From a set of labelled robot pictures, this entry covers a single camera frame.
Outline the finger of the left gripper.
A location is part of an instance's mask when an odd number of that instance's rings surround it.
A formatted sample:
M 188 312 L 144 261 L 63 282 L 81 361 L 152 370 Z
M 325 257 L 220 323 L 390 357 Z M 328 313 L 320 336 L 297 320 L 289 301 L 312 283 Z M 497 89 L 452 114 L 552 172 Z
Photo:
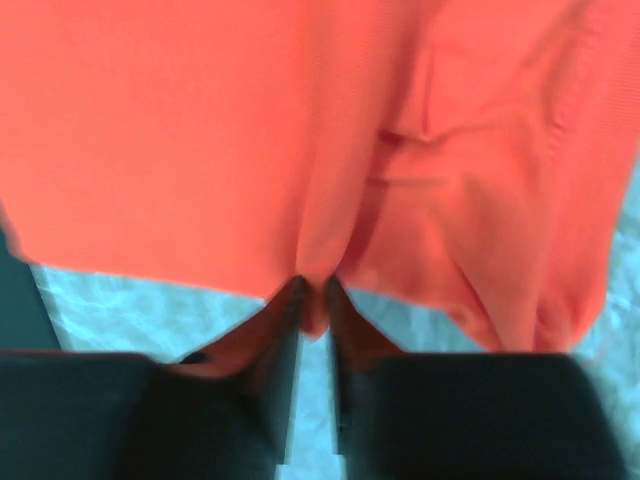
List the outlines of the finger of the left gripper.
M 10 240 L 11 229 L 1 211 L 1 349 L 60 350 L 31 268 L 11 253 Z

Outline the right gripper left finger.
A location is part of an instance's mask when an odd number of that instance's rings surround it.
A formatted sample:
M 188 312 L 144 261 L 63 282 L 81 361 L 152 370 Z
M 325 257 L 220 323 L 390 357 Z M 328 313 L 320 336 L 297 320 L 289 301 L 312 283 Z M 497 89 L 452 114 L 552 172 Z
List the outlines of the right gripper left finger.
M 306 303 L 288 281 L 176 364 L 140 354 L 3 351 L 5 479 L 272 479 L 287 458 Z

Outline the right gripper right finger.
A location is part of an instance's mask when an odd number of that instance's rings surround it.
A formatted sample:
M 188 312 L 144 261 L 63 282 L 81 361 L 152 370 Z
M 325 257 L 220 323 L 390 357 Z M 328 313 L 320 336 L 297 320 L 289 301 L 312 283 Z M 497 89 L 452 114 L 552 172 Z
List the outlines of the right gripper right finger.
M 327 288 L 337 449 L 351 479 L 621 479 L 586 371 L 565 354 L 409 353 Z

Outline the orange t shirt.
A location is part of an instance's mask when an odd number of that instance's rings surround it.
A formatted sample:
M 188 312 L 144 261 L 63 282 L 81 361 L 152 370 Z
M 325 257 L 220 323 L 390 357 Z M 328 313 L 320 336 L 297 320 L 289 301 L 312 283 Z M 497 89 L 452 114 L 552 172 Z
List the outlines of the orange t shirt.
M 49 267 L 574 346 L 639 140 L 635 1 L 5 1 L 1 203 Z

